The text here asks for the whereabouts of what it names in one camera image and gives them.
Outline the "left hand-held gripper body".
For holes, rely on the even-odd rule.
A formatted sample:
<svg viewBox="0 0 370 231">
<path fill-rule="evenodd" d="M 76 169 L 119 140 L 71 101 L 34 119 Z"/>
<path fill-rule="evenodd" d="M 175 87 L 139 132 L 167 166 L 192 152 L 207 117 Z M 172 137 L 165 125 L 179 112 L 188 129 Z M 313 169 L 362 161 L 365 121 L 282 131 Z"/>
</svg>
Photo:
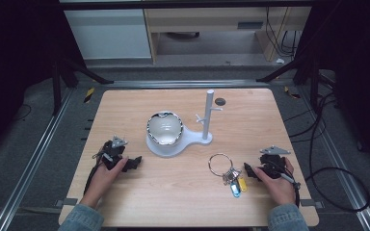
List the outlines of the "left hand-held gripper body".
<svg viewBox="0 0 370 231">
<path fill-rule="evenodd" d="M 106 141 L 101 150 L 102 163 L 111 170 L 121 159 L 127 141 L 120 139 L 117 136 L 113 136 L 110 141 Z"/>
</svg>

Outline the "yellow black striped tape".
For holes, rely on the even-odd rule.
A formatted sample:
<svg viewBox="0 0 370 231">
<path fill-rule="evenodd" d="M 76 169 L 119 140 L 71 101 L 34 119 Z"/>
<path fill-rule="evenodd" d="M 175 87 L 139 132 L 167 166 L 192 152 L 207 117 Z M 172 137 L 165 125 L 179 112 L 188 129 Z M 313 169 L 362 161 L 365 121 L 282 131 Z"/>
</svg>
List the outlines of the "yellow black striped tape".
<svg viewBox="0 0 370 231">
<path fill-rule="evenodd" d="M 83 101 L 84 103 L 90 102 L 90 100 L 91 100 L 91 98 L 93 96 L 94 90 L 95 90 L 95 88 L 89 88 L 88 89 L 88 91 L 86 93 L 86 96 L 84 98 L 84 101 Z"/>
<path fill-rule="evenodd" d="M 287 95 L 289 95 L 290 97 L 294 98 L 294 99 L 300 99 L 300 98 L 301 98 L 301 96 L 300 96 L 299 94 L 297 94 L 297 93 L 292 93 L 292 92 L 290 91 L 290 89 L 289 89 L 287 86 L 285 86 L 285 87 L 284 87 L 284 92 L 285 92 Z"/>
</svg>

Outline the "person's right hand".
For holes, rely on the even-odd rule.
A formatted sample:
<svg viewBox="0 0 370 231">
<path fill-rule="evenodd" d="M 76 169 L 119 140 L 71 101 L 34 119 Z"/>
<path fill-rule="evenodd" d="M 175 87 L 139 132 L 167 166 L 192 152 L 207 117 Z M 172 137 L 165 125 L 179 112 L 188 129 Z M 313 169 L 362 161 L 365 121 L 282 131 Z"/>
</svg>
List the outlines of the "person's right hand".
<svg viewBox="0 0 370 231">
<path fill-rule="evenodd" d="M 258 167 L 254 167 L 253 172 L 265 185 L 270 197 L 277 205 L 296 204 L 295 189 L 288 180 L 283 178 L 273 179 Z"/>
</svg>

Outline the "silver metal floor rail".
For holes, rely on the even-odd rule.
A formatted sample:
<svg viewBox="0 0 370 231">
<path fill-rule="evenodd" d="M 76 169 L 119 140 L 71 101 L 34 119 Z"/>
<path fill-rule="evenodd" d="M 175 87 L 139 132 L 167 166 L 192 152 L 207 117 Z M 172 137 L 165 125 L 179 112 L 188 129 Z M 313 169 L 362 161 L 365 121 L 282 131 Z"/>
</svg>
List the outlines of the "silver metal floor rail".
<svg viewBox="0 0 370 231">
<path fill-rule="evenodd" d="M 23 169 L 23 172 L 17 181 L 11 196 L 5 203 L 4 207 L 0 211 L 0 231 L 7 231 L 19 205 L 27 192 L 35 174 L 38 170 L 41 160 L 44 157 L 47 147 L 51 143 L 51 140 L 57 131 L 61 119 L 63 118 L 66 108 L 69 104 L 70 97 L 75 92 L 75 89 L 66 89 L 65 95 L 61 99 L 61 106 L 59 111 L 51 116 L 48 125 L 46 126 L 44 133 L 42 134 L 37 147 L 35 148 L 29 162 Z"/>
<path fill-rule="evenodd" d="M 224 88 L 266 88 L 269 84 L 252 79 L 236 80 L 149 80 L 149 81 L 114 81 L 106 84 L 114 89 L 224 89 Z"/>
<path fill-rule="evenodd" d="M 309 90 L 299 87 L 299 94 L 304 99 L 304 103 L 309 110 L 309 114 L 314 120 L 313 125 L 310 129 L 310 144 L 309 144 L 309 176 L 307 179 L 311 182 L 317 193 L 319 193 L 326 202 L 334 206 L 335 208 L 345 213 L 354 214 L 357 216 L 363 231 L 370 231 L 370 193 L 367 190 L 363 182 L 352 173 L 348 166 L 344 163 L 336 145 L 333 143 L 332 137 L 327 131 L 327 126 L 322 122 L 323 110 L 326 105 L 326 101 L 331 96 L 328 93 L 326 96 L 319 97 L 321 99 L 321 113 L 317 114 L 316 111 L 310 105 Z M 315 169 L 313 167 L 313 144 L 318 138 L 325 148 L 325 153 L 328 160 L 331 162 L 330 166 L 320 167 Z M 338 178 L 338 181 L 345 192 L 345 195 L 349 201 L 349 206 L 344 206 L 342 202 L 334 202 L 331 198 L 328 198 L 319 189 L 314 178 L 321 173 L 333 171 Z"/>
</svg>

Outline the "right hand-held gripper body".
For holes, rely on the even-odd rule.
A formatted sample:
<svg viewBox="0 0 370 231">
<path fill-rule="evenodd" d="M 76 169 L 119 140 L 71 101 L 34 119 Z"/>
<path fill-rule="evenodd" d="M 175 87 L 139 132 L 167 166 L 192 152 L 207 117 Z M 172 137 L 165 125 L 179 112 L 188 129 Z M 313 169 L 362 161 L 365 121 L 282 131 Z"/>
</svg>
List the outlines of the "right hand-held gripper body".
<svg viewBox="0 0 370 231">
<path fill-rule="evenodd" d="M 270 146 L 260 150 L 262 156 L 259 158 L 261 169 L 272 179 L 278 179 L 282 173 L 287 173 L 285 155 L 289 154 L 288 150 L 277 146 Z"/>
</svg>

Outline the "person's left hand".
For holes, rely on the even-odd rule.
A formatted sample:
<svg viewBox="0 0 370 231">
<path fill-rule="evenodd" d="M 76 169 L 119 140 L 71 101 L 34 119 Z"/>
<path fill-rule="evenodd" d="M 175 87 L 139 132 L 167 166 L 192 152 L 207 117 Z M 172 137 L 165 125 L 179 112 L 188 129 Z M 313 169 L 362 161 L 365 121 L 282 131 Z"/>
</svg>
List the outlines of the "person's left hand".
<svg viewBox="0 0 370 231">
<path fill-rule="evenodd" d="M 122 158 L 112 169 L 100 164 L 80 203 L 95 209 L 98 201 L 113 185 L 126 163 L 127 158 Z"/>
</svg>

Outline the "black metal stand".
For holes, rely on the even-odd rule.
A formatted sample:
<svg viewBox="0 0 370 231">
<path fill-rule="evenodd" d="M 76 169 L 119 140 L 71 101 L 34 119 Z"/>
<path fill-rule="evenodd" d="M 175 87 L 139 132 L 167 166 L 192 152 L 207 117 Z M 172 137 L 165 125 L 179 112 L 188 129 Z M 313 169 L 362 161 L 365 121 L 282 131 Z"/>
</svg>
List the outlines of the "black metal stand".
<svg viewBox="0 0 370 231">
<path fill-rule="evenodd" d="M 80 72 L 89 78 L 95 80 L 101 85 L 113 84 L 113 81 L 107 80 L 94 72 L 88 70 L 84 65 L 78 64 L 69 58 L 66 58 L 59 51 L 52 51 L 50 55 L 52 65 L 52 81 L 53 81 L 53 98 L 54 98 L 54 109 L 53 115 L 55 116 L 62 106 L 61 99 L 61 81 L 64 81 L 68 88 L 75 88 L 78 84 L 77 77 L 74 72 Z"/>
<path fill-rule="evenodd" d="M 310 80 L 310 105 L 317 114 L 320 114 L 321 99 L 319 98 L 319 82 L 321 81 L 321 77 L 320 62 L 316 53 L 304 51 L 289 64 L 282 66 L 263 78 L 257 79 L 257 82 L 269 83 L 281 74 L 292 69 L 296 70 L 296 74 L 293 78 L 293 83 L 295 85 L 303 85 L 307 80 Z"/>
</svg>

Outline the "white cabinet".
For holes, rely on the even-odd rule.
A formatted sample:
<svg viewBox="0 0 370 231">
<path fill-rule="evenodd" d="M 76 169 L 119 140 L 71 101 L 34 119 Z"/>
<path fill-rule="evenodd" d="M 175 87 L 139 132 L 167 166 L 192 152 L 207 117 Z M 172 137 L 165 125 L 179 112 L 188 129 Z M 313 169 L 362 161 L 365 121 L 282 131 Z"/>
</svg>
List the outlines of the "white cabinet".
<svg viewBox="0 0 370 231">
<path fill-rule="evenodd" d="M 85 60 L 150 58 L 142 10 L 65 11 Z"/>
</svg>

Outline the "shiny silver metal bowl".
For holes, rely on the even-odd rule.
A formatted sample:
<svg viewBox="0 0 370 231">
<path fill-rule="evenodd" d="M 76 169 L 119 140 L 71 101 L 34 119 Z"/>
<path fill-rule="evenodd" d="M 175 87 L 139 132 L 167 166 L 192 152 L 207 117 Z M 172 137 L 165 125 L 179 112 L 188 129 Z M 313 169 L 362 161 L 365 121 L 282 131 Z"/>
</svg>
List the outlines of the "shiny silver metal bowl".
<svg viewBox="0 0 370 231">
<path fill-rule="evenodd" d="M 182 119 L 173 112 L 159 112 L 147 122 L 148 137 L 159 145 L 175 145 L 182 137 Z"/>
</svg>

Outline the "white peg stand with base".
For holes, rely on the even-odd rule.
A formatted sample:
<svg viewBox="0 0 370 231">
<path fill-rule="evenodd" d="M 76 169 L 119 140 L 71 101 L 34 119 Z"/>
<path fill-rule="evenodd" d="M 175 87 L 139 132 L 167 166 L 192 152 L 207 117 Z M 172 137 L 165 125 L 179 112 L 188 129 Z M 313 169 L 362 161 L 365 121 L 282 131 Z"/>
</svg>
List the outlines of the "white peg stand with base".
<svg viewBox="0 0 370 231">
<path fill-rule="evenodd" d="M 183 134 L 181 139 L 175 145 L 159 145 L 154 143 L 146 133 L 146 145 L 148 149 L 155 155 L 163 158 L 171 158 L 179 155 L 188 146 L 191 145 L 208 145 L 213 140 L 213 135 L 209 132 L 211 114 L 213 111 L 221 111 L 222 108 L 215 108 L 213 106 L 214 90 L 206 92 L 204 116 L 197 116 L 197 122 L 202 124 L 202 130 L 192 131 L 183 122 Z"/>
</svg>

